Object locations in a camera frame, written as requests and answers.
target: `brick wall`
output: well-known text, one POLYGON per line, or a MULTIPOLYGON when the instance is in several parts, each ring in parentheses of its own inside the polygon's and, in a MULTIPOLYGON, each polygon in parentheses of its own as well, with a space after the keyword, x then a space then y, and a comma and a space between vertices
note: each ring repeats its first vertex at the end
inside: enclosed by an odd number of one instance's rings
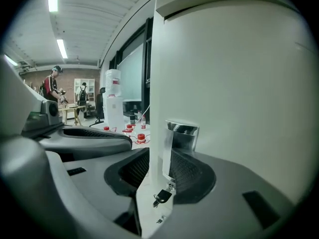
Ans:
MULTIPOLYGON (((36 87, 38 91, 39 86, 44 81, 45 77, 50 75, 51 71, 38 71, 22 74, 21 78, 29 86, 32 82, 32 88, 36 87)), ((95 96, 100 90, 100 70, 95 69, 63 69, 63 73, 56 79, 59 88, 66 91, 66 99, 69 103, 74 102, 74 79, 95 79, 95 96)))

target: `black frame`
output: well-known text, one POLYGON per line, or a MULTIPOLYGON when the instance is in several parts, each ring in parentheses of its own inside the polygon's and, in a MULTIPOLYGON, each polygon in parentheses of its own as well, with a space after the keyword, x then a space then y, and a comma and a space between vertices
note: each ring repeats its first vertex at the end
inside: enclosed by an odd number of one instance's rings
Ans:
MULTIPOLYGON (((114 58, 110 61, 109 69, 118 69, 118 64, 123 61, 123 51, 141 34, 144 34, 143 40, 143 62, 142 62, 142 101, 141 112, 150 105, 150 76, 151 76, 151 50, 152 50, 152 32, 153 32, 153 18, 148 18, 138 30, 123 44, 123 46, 116 52, 114 58)), ((140 102, 130 102, 131 106, 139 106, 140 102)), ((124 115, 129 116, 129 112, 124 112, 124 115)), ((150 124, 150 110, 145 113, 146 122, 150 124)))

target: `cap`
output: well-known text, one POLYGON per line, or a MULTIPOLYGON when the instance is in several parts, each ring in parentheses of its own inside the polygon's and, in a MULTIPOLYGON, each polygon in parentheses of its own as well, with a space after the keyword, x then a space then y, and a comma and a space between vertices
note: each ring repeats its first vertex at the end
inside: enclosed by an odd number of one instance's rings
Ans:
POLYGON ((59 72, 60 74, 63 73, 63 69, 62 69, 61 67, 59 67, 59 66, 53 67, 52 70, 53 70, 53 71, 57 71, 57 72, 59 72))

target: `floor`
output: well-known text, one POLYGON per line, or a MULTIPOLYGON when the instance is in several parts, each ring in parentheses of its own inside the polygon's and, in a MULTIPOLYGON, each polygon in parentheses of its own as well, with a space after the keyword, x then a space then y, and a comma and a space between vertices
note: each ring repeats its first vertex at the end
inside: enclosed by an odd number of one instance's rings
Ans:
MULTIPOLYGON (((82 126, 92 125, 96 120, 95 118, 89 118, 86 121, 84 121, 83 113, 79 114, 79 119, 81 121, 82 126)), ((124 122, 125 125, 129 124, 129 118, 124 116, 124 122)), ((68 120, 67 124, 74 125, 74 120, 68 120)), ((92 126, 92 128, 103 129, 103 127, 105 126, 107 126, 107 124, 104 122, 101 124, 94 125, 92 126)), ((147 125, 146 129, 141 129, 141 124, 139 122, 136 124, 136 127, 132 133, 123 134, 131 137, 133 141, 132 149, 136 149, 150 147, 150 133, 150 125, 147 125), (139 133, 143 133, 146 136, 146 143, 137 143, 135 137, 137 137, 139 133)), ((141 183, 140 187, 138 188, 136 196, 140 223, 142 227, 142 238, 145 239, 149 238, 165 222, 166 217, 168 217, 171 213, 171 208, 167 208, 167 206, 165 206, 164 204, 159 205, 157 208, 153 208, 153 202, 155 201, 154 194, 158 193, 159 190, 156 190, 152 187, 149 174, 147 174, 143 182, 141 183)))

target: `office chair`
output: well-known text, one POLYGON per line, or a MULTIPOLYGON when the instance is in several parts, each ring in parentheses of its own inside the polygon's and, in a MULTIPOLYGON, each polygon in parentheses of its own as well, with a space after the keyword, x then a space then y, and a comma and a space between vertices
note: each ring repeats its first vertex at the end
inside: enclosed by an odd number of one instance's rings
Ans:
POLYGON ((96 98, 95 98, 95 116, 96 116, 96 121, 95 121, 94 124, 92 124, 90 126, 103 123, 103 121, 101 121, 102 119, 104 119, 103 96, 102 96, 103 93, 105 93, 105 88, 101 88, 99 94, 96 95, 96 98))

